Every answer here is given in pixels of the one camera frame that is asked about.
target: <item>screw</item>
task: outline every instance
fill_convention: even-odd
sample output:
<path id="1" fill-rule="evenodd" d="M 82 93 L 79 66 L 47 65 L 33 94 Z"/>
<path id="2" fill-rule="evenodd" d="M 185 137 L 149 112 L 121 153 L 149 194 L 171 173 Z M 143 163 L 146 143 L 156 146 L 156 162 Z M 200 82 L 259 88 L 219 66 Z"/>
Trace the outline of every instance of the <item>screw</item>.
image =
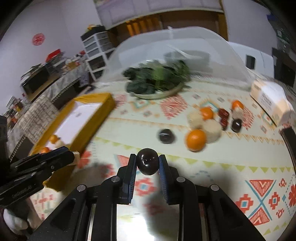
<path id="1" fill-rule="evenodd" d="M 79 186 L 77 187 L 77 191 L 82 192 L 82 191 L 85 190 L 85 188 L 86 188 L 85 185 L 79 185 Z"/>
<path id="2" fill-rule="evenodd" d="M 211 185 L 211 189 L 212 189 L 213 191 L 218 191 L 218 190 L 219 190 L 219 186 L 216 185 L 216 184 L 213 184 L 213 185 Z"/>
<path id="3" fill-rule="evenodd" d="M 177 182 L 183 183 L 183 182 L 185 182 L 185 178 L 184 177 L 177 177 Z"/>
<path id="4" fill-rule="evenodd" d="M 114 183 L 118 182 L 119 180 L 120 180 L 120 177 L 118 177 L 118 176 L 114 176 L 111 178 L 111 181 Z"/>

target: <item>orange object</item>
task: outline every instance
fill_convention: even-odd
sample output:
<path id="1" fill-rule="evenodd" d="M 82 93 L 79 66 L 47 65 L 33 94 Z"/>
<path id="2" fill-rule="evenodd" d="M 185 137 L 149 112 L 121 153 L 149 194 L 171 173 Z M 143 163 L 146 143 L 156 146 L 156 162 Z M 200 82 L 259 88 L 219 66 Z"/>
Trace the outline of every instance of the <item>orange object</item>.
<path id="1" fill-rule="evenodd" d="M 52 144 L 54 144 L 54 143 L 56 143 L 57 141 L 59 140 L 59 138 L 57 137 L 57 135 L 50 135 L 50 137 L 49 137 L 49 141 L 52 143 Z"/>
<path id="2" fill-rule="evenodd" d="M 50 152 L 50 149 L 48 147 L 43 147 L 40 151 L 40 153 L 48 153 Z"/>
<path id="3" fill-rule="evenodd" d="M 200 151 L 204 148 L 207 137 L 202 130 L 193 130 L 185 138 L 185 143 L 190 151 Z"/>
<path id="4" fill-rule="evenodd" d="M 244 109 L 244 105 L 239 101 L 239 100 L 234 100 L 232 102 L 232 108 L 234 110 L 235 107 L 240 107 L 242 109 Z"/>
<path id="5" fill-rule="evenodd" d="M 214 112 L 210 107 L 203 107 L 200 109 L 200 112 L 202 113 L 203 120 L 213 119 L 214 118 Z"/>

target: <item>red paper cutting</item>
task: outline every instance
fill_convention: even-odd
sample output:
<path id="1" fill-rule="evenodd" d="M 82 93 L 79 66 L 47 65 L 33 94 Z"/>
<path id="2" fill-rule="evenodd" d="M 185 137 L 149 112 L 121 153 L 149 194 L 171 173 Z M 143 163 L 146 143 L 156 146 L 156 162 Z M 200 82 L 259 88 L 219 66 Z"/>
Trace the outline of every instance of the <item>red paper cutting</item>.
<path id="1" fill-rule="evenodd" d="M 42 34 L 42 33 L 35 34 L 32 38 L 32 44 L 34 46 L 39 46 L 39 45 L 43 44 L 44 40 L 45 40 L 44 34 Z"/>

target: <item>cardboard box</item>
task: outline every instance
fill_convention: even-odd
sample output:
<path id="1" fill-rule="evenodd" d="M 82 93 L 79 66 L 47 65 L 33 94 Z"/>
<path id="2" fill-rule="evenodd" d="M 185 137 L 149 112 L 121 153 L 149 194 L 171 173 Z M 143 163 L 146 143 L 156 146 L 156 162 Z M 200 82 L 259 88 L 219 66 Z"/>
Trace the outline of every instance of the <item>cardboard box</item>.
<path id="1" fill-rule="evenodd" d="M 98 108 L 94 110 L 93 114 L 91 114 L 90 117 L 87 117 L 84 124 L 80 125 L 80 128 L 73 129 L 73 131 L 76 131 L 76 133 L 72 138 L 72 142 L 65 143 L 70 151 L 78 151 L 80 154 L 82 154 L 90 139 L 93 137 L 100 125 L 104 122 L 106 117 L 115 107 L 115 101 L 110 93 L 89 94 L 72 99 L 61 110 L 56 119 L 51 123 L 42 137 L 34 145 L 30 152 L 30 155 L 36 154 L 43 147 L 48 146 L 48 140 L 52 134 L 56 133 L 57 131 L 61 133 L 59 127 L 63 124 L 64 120 L 69 117 L 71 112 L 74 111 L 77 106 L 81 106 L 81 104 L 91 105 L 94 103 L 101 104 L 98 105 Z M 56 191 L 61 191 L 64 188 L 67 180 L 70 178 L 74 168 L 75 166 L 72 165 L 63 167 L 55 171 L 52 176 L 44 182 L 44 186 L 52 188 Z"/>
<path id="2" fill-rule="evenodd" d="M 275 82 L 255 80 L 250 95 L 277 126 L 290 122 L 291 115 L 295 113 L 283 88 Z"/>

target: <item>leafy green vegetable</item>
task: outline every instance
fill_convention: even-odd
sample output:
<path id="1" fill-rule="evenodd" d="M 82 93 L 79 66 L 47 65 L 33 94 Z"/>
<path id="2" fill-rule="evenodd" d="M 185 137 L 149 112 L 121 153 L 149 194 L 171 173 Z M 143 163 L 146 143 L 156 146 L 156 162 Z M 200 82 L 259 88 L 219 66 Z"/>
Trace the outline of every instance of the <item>leafy green vegetable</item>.
<path id="1" fill-rule="evenodd" d="M 123 75 L 131 82 L 126 86 L 127 92 L 135 94 L 153 94 L 156 90 L 167 91 L 189 80 L 189 68 L 179 60 L 170 66 L 158 61 L 139 64 L 139 68 L 128 68 Z"/>

